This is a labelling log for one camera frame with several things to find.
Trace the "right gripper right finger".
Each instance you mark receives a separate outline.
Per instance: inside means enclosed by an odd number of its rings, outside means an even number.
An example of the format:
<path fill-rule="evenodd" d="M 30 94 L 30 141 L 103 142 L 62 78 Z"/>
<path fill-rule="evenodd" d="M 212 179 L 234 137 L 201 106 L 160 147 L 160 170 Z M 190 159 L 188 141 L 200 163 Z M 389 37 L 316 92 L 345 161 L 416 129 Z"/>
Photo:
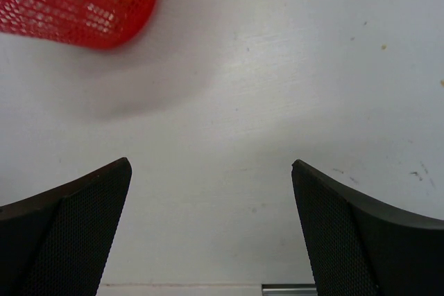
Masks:
<path fill-rule="evenodd" d="M 319 295 L 442 295 L 443 221 L 356 191 L 297 160 L 293 192 Z"/>

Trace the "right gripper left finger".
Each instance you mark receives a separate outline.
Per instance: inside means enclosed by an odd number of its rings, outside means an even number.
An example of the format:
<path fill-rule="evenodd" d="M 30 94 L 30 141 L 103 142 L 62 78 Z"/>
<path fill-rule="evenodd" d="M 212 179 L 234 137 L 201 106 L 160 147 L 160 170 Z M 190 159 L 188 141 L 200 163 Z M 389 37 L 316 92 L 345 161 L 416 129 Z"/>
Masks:
<path fill-rule="evenodd" d="M 122 157 L 1 207 L 2 295 L 95 295 L 128 194 Z"/>

